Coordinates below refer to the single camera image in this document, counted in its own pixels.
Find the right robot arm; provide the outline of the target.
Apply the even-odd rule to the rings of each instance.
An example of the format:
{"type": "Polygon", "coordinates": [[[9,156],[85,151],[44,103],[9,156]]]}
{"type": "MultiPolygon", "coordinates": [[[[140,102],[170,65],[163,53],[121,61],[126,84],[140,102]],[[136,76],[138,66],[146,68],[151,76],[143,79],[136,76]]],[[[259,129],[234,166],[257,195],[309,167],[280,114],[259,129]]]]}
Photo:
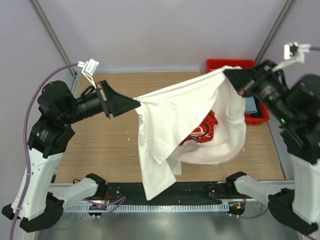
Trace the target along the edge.
{"type": "Polygon", "coordinates": [[[273,188],[237,172],[226,179],[225,192],[231,198],[242,194],[255,199],[279,223],[310,235],[320,224],[320,77],[306,74],[288,87],[283,67],[267,60],[223,73],[241,97],[257,98],[278,120],[292,160],[294,188],[273,188]]]}

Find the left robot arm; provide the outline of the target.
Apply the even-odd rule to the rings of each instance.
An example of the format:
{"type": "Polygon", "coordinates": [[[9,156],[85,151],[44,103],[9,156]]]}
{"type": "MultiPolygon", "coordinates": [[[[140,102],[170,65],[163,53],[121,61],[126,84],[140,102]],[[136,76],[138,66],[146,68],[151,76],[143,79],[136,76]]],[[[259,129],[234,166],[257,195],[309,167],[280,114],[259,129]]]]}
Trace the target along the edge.
{"type": "Polygon", "coordinates": [[[44,86],[37,99],[41,116],[33,125],[27,141],[30,168],[21,188],[2,214],[12,220],[20,219],[20,227],[27,233],[53,227],[69,207],[86,199],[101,200],[107,191],[106,181],[93,173],[60,193],[52,193],[49,186],[67,145],[75,135],[72,124],[104,113],[114,118],[138,108],[139,101],[113,90],[105,81],[89,86],[75,98],[63,81],[44,86]]]}

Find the white t shirt red print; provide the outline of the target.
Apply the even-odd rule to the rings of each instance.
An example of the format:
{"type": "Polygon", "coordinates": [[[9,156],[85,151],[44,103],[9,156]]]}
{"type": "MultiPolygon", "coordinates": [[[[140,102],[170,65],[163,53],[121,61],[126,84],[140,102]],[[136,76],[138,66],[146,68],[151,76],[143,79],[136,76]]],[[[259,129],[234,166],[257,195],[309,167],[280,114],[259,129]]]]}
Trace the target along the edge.
{"type": "Polygon", "coordinates": [[[219,165],[244,148],[244,98],[229,66],[138,96],[138,156],[147,200],[176,182],[181,164],[219,165]]]}

